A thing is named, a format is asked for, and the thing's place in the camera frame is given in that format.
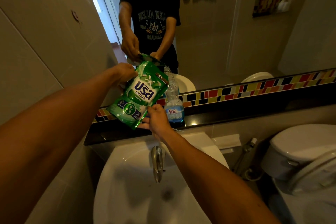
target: person's left arm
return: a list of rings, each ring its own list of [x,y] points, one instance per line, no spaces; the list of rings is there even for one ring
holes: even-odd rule
[[[162,59],[163,55],[168,51],[170,46],[173,44],[176,30],[176,19],[173,17],[168,17],[166,19],[166,33],[162,39],[162,43],[157,50],[157,52],[152,52],[150,55],[157,60]]]
[[[84,137],[110,88],[136,75],[132,65],[120,63],[40,100],[0,126],[2,223],[25,223]]]

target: sink drain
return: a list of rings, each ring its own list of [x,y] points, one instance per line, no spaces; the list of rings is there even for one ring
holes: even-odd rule
[[[163,201],[170,201],[174,198],[174,191],[172,188],[167,188],[162,191],[161,198]]]

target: hand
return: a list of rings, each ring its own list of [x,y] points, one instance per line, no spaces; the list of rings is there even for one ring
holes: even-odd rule
[[[174,130],[171,128],[168,117],[165,109],[162,108],[161,105],[153,105],[153,107],[148,107],[149,117],[145,117],[142,120],[142,123],[138,126],[138,128],[150,129],[159,141],[163,141],[163,136],[168,132],[173,132]]]
[[[139,40],[131,29],[129,29],[129,31],[127,31],[123,35],[123,42],[121,44],[121,50],[132,61],[140,61],[140,58],[138,57],[138,55],[140,54]]]
[[[157,60],[160,60],[162,57],[161,57],[161,54],[158,53],[158,52],[152,52],[150,54],[152,57],[156,58]]]
[[[111,68],[113,71],[113,77],[117,77],[116,85],[120,83],[128,82],[130,79],[136,77],[138,73],[134,70],[134,67],[128,63],[119,63]]]

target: chrome faucet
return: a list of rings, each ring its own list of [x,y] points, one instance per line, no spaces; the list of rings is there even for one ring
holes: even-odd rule
[[[154,146],[151,152],[153,162],[153,173],[156,183],[161,182],[163,175],[163,161],[165,158],[165,152],[160,146]]]

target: mirror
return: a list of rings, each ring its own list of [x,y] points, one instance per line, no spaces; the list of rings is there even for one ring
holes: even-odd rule
[[[161,59],[180,93],[336,67],[334,0],[105,2],[118,61]]]

